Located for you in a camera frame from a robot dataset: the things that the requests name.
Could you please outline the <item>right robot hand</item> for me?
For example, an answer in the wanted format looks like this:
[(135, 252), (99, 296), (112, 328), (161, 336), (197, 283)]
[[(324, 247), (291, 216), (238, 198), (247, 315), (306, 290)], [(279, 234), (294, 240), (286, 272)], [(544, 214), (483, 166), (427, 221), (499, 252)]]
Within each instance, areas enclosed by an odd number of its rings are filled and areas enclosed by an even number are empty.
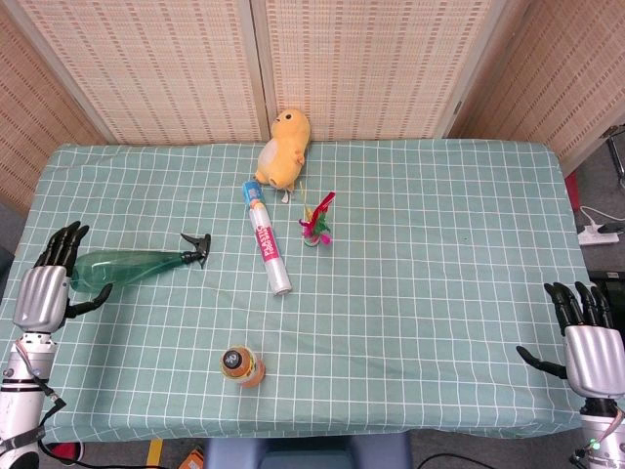
[(565, 364), (541, 361), (523, 346), (517, 352), (528, 365), (565, 380), (583, 398), (620, 399), (624, 396), (624, 342), (609, 302), (595, 285), (577, 281), (574, 286), (544, 285), (560, 327)]

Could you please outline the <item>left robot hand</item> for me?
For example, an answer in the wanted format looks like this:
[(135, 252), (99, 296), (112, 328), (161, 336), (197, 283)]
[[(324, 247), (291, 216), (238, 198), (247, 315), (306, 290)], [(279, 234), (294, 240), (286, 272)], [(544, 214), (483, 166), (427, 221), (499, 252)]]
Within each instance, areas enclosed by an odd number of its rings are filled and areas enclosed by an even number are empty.
[(68, 292), (77, 251), (88, 231), (89, 226), (80, 221), (60, 228), (23, 275), (13, 317), (13, 323), (23, 332), (52, 334), (66, 320), (95, 311), (108, 299), (112, 283), (91, 301), (70, 304)]

